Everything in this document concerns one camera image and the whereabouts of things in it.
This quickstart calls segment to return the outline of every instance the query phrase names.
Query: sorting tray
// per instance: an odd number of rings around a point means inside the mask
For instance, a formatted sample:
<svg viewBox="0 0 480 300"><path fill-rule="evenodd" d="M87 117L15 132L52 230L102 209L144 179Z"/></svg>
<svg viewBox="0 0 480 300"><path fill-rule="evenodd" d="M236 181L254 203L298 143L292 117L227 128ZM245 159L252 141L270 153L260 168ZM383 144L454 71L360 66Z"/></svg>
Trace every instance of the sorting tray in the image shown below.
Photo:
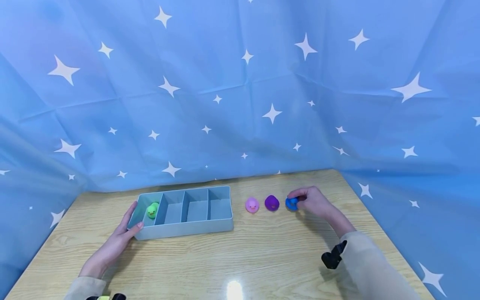
<svg viewBox="0 0 480 300"><path fill-rule="evenodd" d="M147 207L154 202L159 206L155 219L151 219ZM144 227L135 235L137 240L233 230L230 187L140 194L128 228L141 221Z"/></svg>

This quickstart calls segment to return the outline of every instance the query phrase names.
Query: sleeve cuff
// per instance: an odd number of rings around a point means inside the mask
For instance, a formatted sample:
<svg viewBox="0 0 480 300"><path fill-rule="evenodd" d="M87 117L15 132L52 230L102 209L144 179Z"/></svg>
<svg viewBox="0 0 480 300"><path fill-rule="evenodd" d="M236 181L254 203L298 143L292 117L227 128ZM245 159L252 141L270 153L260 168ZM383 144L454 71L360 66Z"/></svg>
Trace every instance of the sleeve cuff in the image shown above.
<svg viewBox="0 0 480 300"><path fill-rule="evenodd" d="M70 285L64 300L85 300L91 296L101 296L107 283L101 279L81 276Z"/></svg>

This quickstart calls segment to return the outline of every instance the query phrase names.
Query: right hand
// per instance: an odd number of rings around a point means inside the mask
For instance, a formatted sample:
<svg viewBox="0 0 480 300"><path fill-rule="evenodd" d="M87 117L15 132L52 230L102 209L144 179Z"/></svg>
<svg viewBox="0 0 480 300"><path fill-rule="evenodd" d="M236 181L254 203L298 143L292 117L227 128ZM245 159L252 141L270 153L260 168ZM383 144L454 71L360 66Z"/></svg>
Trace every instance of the right hand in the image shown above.
<svg viewBox="0 0 480 300"><path fill-rule="evenodd" d="M290 199L297 198L299 200L297 203L299 209L308 210L323 219L326 219L335 209L316 186L296 189L291 191L287 197Z"/></svg>

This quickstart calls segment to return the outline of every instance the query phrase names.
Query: black wrist strap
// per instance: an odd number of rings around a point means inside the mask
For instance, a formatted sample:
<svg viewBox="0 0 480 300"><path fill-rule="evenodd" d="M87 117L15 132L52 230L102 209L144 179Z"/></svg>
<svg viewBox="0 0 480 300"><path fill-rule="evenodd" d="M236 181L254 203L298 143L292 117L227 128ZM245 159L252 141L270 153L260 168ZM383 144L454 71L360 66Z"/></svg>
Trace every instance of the black wrist strap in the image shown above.
<svg viewBox="0 0 480 300"><path fill-rule="evenodd" d="M340 254L343 253L346 245L347 241L344 240L340 244L336 245L331 252L325 252L322 254L322 262L328 269L336 269L338 267L338 264L342 261Z"/></svg>

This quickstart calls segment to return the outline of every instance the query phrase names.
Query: blue curtain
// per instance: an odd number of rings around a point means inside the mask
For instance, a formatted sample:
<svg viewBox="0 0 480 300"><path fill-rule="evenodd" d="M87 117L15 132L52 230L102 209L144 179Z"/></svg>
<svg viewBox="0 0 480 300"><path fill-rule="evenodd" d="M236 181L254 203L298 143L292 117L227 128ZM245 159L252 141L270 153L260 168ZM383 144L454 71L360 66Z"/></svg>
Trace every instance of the blue curtain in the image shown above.
<svg viewBox="0 0 480 300"><path fill-rule="evenodd" d="M476 298L479 8L2 1L0 297L81 192L335 168L437 299Z"/></svg>

